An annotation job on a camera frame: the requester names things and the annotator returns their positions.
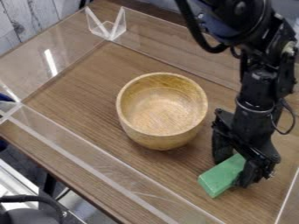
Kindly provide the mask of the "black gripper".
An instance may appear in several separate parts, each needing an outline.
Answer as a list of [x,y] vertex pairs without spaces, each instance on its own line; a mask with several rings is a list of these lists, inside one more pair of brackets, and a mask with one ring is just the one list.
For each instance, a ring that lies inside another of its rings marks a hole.
[[211,153],[217,165],[236,152],[244,159],[244,167],[233,185],[248,188],[261,179],[268,179],[281,158],[272,144],[281,115],[281,102],[255,105],[236,98],[233,113],[215,109],[212,122]]

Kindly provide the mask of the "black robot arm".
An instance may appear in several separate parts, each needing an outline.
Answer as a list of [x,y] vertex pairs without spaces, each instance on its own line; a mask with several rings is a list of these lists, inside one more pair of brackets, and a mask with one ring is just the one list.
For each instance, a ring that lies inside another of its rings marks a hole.
[[277,122],[291,107],[285,97],[293,92],[295,30],[276,13],[271,0],[173,0],[191,35],[208,53],[231,51],[239,59],[240,91],[236,110],[215,110],[212,156],[219,164],[233,152],[245,159],[233,185],[248,187],[267,179],[280,163],[271,142]]

